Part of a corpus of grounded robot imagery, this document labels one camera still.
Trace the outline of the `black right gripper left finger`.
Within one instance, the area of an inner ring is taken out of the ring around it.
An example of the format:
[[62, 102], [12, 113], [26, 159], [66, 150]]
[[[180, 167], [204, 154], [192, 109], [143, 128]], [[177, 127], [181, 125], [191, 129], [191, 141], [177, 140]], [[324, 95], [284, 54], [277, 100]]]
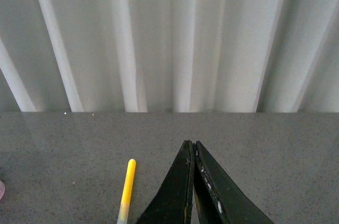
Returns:
[[137, 223], [191, 223], [194, 164], [192, 141], [185, 140], [157, 194]]

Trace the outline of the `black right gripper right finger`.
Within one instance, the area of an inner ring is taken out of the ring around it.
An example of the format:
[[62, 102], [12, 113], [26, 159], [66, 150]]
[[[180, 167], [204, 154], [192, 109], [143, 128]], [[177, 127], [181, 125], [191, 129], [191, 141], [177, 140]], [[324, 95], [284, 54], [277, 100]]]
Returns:
[[206, 147], [193, 145], [194, 193], [200, 223], [272, 223], [237, 186]]

